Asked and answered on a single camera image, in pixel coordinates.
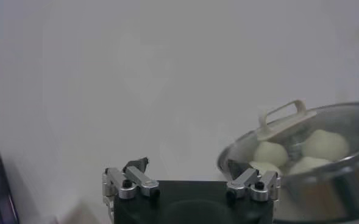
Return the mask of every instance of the white backdrop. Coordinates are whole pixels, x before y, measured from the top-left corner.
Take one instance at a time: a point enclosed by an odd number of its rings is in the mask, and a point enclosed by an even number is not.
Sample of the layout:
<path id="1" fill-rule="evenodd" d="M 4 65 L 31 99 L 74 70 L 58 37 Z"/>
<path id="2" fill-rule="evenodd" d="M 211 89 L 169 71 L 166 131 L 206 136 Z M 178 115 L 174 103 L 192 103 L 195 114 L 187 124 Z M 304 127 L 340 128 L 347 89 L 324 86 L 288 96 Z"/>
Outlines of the white backdrop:
<path id="1" fill-rule="evenodd" d="M 359 100 L 359 1 L 0 1 L 0 151 L 23 218 L 108 223 L 101 172 L 217 180 L 259 108 Z"/>

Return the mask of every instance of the pot handle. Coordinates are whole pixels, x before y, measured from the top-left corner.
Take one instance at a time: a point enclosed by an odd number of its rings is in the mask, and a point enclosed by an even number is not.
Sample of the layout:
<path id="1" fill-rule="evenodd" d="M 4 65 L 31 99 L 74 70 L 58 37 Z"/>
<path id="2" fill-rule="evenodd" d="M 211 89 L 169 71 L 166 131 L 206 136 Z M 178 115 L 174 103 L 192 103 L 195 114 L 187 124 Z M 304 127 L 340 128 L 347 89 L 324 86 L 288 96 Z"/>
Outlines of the pot handle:
<path id="1" fill-rule="evenodd" d="M 267 124 L 266 119 L 269 115 L 274 114 L 275 112 L 280 111 L 281 109 L 284 109 L 287 106 L 290 106 L 292 104 L 294 104 L 297 108 L 296 114 L 286 117 L 286 119 L 284 119 L 283 121 L 274 122 L 269 125 Z M 316 115 L 315 111 L 307 111 L 305 104 L 301 100 L 292 101 L 284 106 L 278 107 L 275 110 L 260 114 L 259 115 L 260 128 L 258 129 L 258 132 L 257 132 L 258 140 L 266 141 L 269 138 L 275 136 L 276 134 L 278 134 L 278 133 L 280 133 L 300 122 L 303 122 L 315 115 Z"/>

